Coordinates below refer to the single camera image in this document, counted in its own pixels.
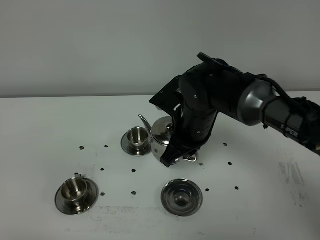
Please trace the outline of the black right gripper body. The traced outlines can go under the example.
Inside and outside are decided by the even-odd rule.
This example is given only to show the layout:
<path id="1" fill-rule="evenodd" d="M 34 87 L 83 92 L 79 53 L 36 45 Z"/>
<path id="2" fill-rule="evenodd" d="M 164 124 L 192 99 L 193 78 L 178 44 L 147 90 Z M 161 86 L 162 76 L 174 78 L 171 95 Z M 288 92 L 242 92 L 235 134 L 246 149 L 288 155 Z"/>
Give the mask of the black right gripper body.
<path id="1" fill-rule="evenodd" d="M 209 140 L 218 112 L 200 80 L 177 76 L 149 102 L 172 118 L 173 135 L 165 155 L 190 154 Z"/>

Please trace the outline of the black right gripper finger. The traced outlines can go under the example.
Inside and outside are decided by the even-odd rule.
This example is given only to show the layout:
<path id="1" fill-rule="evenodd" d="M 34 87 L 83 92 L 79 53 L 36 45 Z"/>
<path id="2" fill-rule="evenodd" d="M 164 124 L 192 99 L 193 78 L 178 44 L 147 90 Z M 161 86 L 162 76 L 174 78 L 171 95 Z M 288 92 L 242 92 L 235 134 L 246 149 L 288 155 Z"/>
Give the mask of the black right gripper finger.
<path id="1" fill-rule="evenodd" d="M 190 147 L 178 139 L 171 139 L 160 162 L 169 168 L 176 160 L 180 160 L 190 152 Z"/>

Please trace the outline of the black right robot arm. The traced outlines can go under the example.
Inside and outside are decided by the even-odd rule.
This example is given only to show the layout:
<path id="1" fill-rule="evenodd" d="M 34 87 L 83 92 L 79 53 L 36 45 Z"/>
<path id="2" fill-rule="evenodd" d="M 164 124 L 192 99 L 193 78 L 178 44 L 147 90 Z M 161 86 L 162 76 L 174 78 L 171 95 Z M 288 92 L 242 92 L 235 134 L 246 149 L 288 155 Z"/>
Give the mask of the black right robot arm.
<path id="1" fill-rule="evenodd" d="M 173 135 L 160 162 L 195 154 L 205 145 L 218 113 L 247 126 L 263 124 L 310 151 L 320 152 L 320 107 L 291 98 L 265 74 L 243 73 L 224 60 L 199 53 L 201 64 L 172 79 L 150 103 L 173 121 Z"/>

